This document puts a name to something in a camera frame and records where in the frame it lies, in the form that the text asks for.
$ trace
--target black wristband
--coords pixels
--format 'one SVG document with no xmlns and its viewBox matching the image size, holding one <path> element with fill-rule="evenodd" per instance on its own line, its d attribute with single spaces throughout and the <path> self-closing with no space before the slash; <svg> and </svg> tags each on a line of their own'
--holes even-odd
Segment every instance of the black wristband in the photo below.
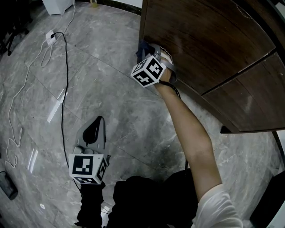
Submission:
<svg viewBox="0 0 285 228">
<path fill-rule="evenodd" d="M 160 84 L 163 84 L 163 85 L 165 85 L 165 86 L 171 87 L 171 88 L 176 92 L 177 96 L 181 99 L 180 93 L 178 92 L 178 90 L 176 89 L 176 87 L 175 87 L 174 85 L 170 84 L 169 82 L 161 81 L 161 80 L 159 81 L 159 83 L 160 83 Z"/>
</svg>

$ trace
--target black cable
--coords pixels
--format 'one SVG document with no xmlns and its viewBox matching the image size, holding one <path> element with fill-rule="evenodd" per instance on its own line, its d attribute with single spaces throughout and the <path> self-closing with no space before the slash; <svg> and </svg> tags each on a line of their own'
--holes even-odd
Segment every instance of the black cable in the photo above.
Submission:
<svg viewBox="0 0 285 228">
<path fill-rule="evenodd" d="M 169 83 L 167 81 L 161 81 L 161 80 L 159 81 L 159 83 L 163 84 L 165 86 L 171 87 L 176 92 L 177 96 L 181 99 L 180 93 L 178 92 L 177 88 L 174 85 L 172 85 L 171 83 Z M 187 170 L 187 169 L 188 169 L 188 161 L 185 158 L 185 170 Z"/>
<path fill-rule="evenodd" d="M 160 83 L 160 84 L 163 84 L 163 85 L 165 85 L 165 86 L 171 87 L 171 88 L 176 92 L 177 96 L 181 99 L 180 93 L 178 92 L 177 88 L 176 88 L 174 85 L 170 84 L 169 82 L 161 81 L 161 80 L 159 81 L 159 83 Z"/>
<path fill-rule="evenodd" d="M 65 103 L 65 98 L 66 98 L 66 94 L 67 94 L 67 89 L 68 89 L 68 61 L 67 61 L 67 42 L 66 42 L 66 39 L 65 39 L 65 36 L 62 32 L 56 32 L 54 33 L 53 35 L 50 36 L 50 38 L 54 38 L 54 35 L 57 34 L 57 33 L 61 33 L 62 36 L 63 36 L 63 39 L 65 41 L 65 61 L 66 61 L 66 89 L 65 89 L 65 92 L 64 92 L 64 97 L 63 97 L 63 101 L 62 101 L 62 104 L 61 104 L 61 134 L 62 134 L 62 143 L 63 143 L 63 151 L 64 151 L 64 155 L 65 155 L 65 159 L 66 159 L 66 164 L 67 164 L 67 167 L 69 168 L 69 164 L 68 164 L 68 160 L 67 160 L 67 155 L 66 155 L 66 151 L 65 151 L 65 140 L 64 140 L 64 132 L 63 132 L 63 109 L 64 109 L 64 103 Z M 80 191 L 80 188 L 78 187 L 78 185 L 76 184 L 75 180 L 73 179 L 73 182 L 75 183 L 76 187 L 78 188 L 78 190 Z"/>
</svg>

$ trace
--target wooden door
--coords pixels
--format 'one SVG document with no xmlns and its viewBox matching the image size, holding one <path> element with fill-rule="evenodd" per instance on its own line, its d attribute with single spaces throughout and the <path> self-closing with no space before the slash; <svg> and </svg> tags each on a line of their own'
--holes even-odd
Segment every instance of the wooden door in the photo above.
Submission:
<svg viewBox="0 0 285 228">
<path fill-rule="evenodd" d="M 275 48 L 231 0 L 148 0 L 143 7 L 140 38 L 166 48 L 178 77 L 200 94 Z"/>
<path fill-rule="evenodd" d="M 285 128 L 285 67 L 275 53 L 203 96 L 239 131 Z"/>
</svg>

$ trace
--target forearm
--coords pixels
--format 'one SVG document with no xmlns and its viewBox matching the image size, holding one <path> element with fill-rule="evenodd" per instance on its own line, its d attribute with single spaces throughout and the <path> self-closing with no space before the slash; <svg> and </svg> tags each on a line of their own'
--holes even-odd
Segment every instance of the forearm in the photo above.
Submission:
<svg viewBox="0 0 285 228">
<path fill-rule="evenodd" d="M 189 162 L 198 200 L 212 187 L 222 183 L 212 142 L 197 117 L 172 88 L 157 84 L 171 115 L 175 131 Z"/>
</svg>

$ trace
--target white sleeve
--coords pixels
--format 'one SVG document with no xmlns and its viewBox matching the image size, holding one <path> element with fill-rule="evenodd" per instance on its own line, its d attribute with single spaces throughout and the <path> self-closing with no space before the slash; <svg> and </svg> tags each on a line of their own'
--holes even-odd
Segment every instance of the white sleeve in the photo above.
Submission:
<svg viewBox="0 0 285 228">
<path fill-rule="evenodd" d="M 200 200 L 193 228 L 243 228 L 229 194 L 220 184 Z"/>
</svg>

